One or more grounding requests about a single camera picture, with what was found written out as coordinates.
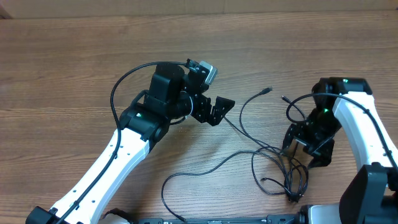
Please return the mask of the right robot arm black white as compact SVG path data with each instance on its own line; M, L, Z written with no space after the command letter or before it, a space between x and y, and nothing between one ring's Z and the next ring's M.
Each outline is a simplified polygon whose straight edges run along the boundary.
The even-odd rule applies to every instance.
M363 78L321 78L309 94L315 108L293 120L282 149L292 142L312 156L308 167L331 163L335 134L343 129L357 174L339 203L306 205L292 223L397 223L397 148L376 110L373 91Z

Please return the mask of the black cable silver plug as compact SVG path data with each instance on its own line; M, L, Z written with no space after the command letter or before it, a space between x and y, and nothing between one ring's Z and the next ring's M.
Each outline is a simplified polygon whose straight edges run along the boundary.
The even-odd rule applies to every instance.
M298 159L296 159L295 154L292 154L291 156L288 155L287 153L282 153L282 147L275 147L270 144L268 144L265 141L261 141L260 139L254 138L252 135L250 135L244 125L243 125L243 111L245 107L252 102L252 100L264 96L266 93L265 92L260 92L252 97L250 97L248 100L245 101L245 103L242 105L241 110L239 112L239 126L234 125L230 120L227 120L227 123L234 128L236 131L238 131L240 134L243 136L247 137L254 143L256 143L259 146L259 149L255 151L237 151L223 159L219 164L217 164L214 168L202 172L202 173L189 173L189 172L178 172L174 173L170 176L168 176L163 184L162 188L160 191L160 198L163 203L163 206L166 208L166 210L172 214L175 218L183 221L186 223L187 219L184 218L183 216L177 214L174 212L168 205L167 202L165 201L164 197L164 190L165 186L168 181L175 177L201 177L204 175L208 175L217 169L219 169L222 165L224 165L226 162L228 162L230 159L239 156L241 154L249 154L251 155L251 172L252 176L254 178L254 181L256 185L259 187L261 192L271 195L271 196L276 196L276 195L285 195L290 202L299 202L299 200L304 196L304 193L308 189L308 180L309 180L309 173L308 173L308 168L307 166L303 165ZM279 182L278 180L275 180L273 178L268 178L268 177L263 177L261 179L257 178L256 171L254 168L254 159L256 156L262 156L265 157L266 159L270 160L273 162L278 169L281 171L284 181ZM270 192L266 190L261 183L265 181L271 181L275 184L277 184L279 187L282 188L280 192Z

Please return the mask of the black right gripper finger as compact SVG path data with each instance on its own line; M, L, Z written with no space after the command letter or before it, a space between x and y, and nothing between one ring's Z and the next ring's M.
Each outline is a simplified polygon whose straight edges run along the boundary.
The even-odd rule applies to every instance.
M295 136L297 134L297 125L296 124L291 124L284 136L284 140L282 141L282 153L287 153L289 150L289 147L291 146L293 140L295 139Z
M317 167L326 167L331 163L331 158L333 154L332 149L317 149L315 151L308 152L313 159L308 164L309 169Z

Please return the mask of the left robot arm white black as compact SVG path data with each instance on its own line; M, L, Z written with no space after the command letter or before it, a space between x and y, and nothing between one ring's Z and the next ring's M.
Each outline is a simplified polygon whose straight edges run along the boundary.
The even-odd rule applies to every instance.
M218 70L204 61L155 62L149 89L142 90L121 113L116 130L99 158L79 182L49 210L35 207L27 224L132 223L127 213L104 209L129 173L187 116L218 125L234 101L204 96Z

